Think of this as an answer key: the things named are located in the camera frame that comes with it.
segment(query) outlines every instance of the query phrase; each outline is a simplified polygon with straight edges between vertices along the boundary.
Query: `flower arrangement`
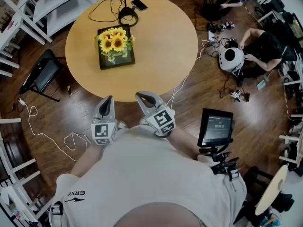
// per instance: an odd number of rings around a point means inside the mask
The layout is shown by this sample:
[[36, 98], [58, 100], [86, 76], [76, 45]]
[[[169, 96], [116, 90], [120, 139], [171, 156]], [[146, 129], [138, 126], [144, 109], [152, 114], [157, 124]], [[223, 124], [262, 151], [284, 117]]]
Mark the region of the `flower arrangement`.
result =
[[127, 51], [132, 50], [135, 41], [133, 35], [127, 38], [126, 31], [122, 27], [109, 28], [95, 36], [95, 39], [100, 41], [101, 54], [107, 56], [110, 62], [115, 61], [115, 56], [127, 57]]

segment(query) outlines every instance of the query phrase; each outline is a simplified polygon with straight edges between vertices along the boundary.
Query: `table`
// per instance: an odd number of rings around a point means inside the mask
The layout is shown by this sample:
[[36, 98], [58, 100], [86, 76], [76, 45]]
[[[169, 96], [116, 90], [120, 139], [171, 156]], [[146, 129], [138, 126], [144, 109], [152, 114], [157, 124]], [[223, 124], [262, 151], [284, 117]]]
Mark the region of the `table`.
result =
[[260, 201], [256, 205], [255, 215], [260, 215], [267, 210], [273, 201], [276, 199], [282, 190], [283, 183], [286, 180], [287, 166], [283, 165], [275, 174], [265, 192], [263, 193]]
[[262, 18], [260, 18], [258, 20], [258, 23], [260, 23], [261, 21], [263, 21], [264, 19], [266, 19], [270, 15], [273, 15], [276, 20], [281, 20], [282, 22], [285, 23], [283, 16], [281, 14], [279, 14], [277, 11], [274, 11], [274, 10], [271, 10], [266, 15], [264, 15]]
[[[65, 55], [76, 81], [89, 92], [116, 101], [136, 101], [138, 91], [164, 94], [177, 86], [191, 71], [198, 52], [195, 28], [188, 16], [168, 0], [141, 0], [148, 9], [138, 11], [139, 22], [131, 27], [135, 36], [133, 65], [100, 70], [98, 45], [93, 40], [97, 30], [116, 26], [88, 19], [97, 2], [79, 16], [69, 31]], [[103, 2], [91, 15], [93, 19], [114, 20], [110, 1]], [[119, 1], [114, 1], [113, 11]]]

